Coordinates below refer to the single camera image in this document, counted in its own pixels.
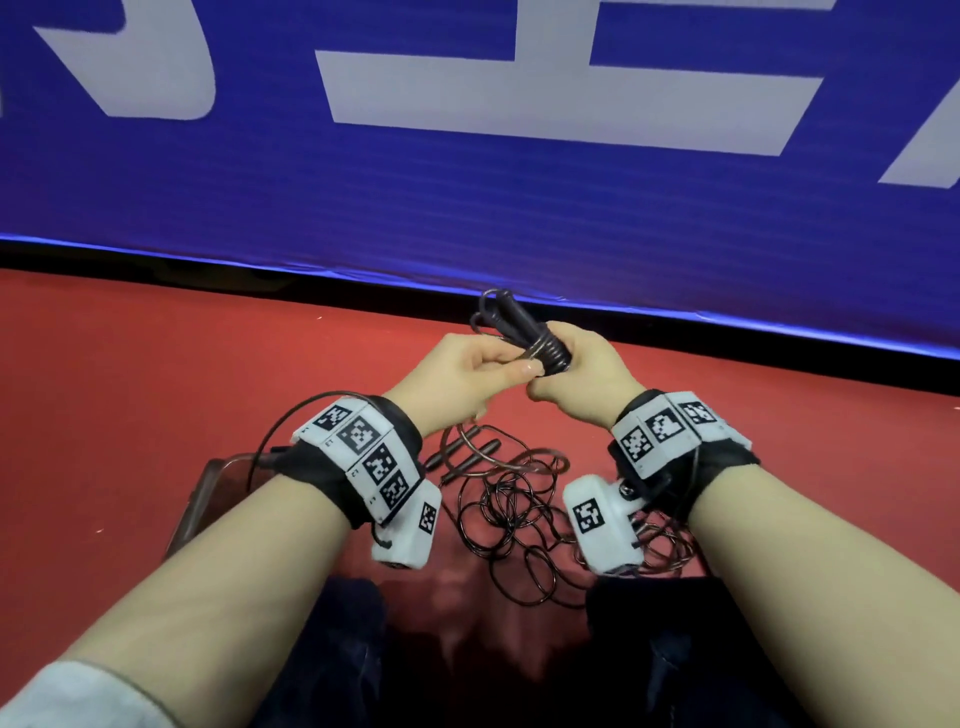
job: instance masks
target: red carpet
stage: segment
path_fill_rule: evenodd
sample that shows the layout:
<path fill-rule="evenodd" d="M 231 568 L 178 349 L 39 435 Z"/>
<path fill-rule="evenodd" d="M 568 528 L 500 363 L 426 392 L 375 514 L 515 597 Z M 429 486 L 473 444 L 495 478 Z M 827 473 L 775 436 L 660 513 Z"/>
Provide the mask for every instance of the red carpet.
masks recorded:
<path fill-rule="evenodd" d="M 449 329 L 0 271 L 0 701 L 156 566 L 208 458 L 252 449 L 283 410 L 324 389 L 385 391 Z M 693 389 L 753 438 L 771 471 L 960 587 L 949 545 L 960 400 L 620 349 L 640 381 Z M 612 475 L 608 436 L 549 405 L 516 392 L 488 417 L 564 450 L 564 481 Z M 449 522 L 419 573 L 371 564 L 367 538 L 354 537 L 343 570 L 380 583 L 395 623 L 440 636 L 448 654 L 472 632 L 536 674 L 552 648 L 583 635 L 580 613 L 506 602 Z"/>

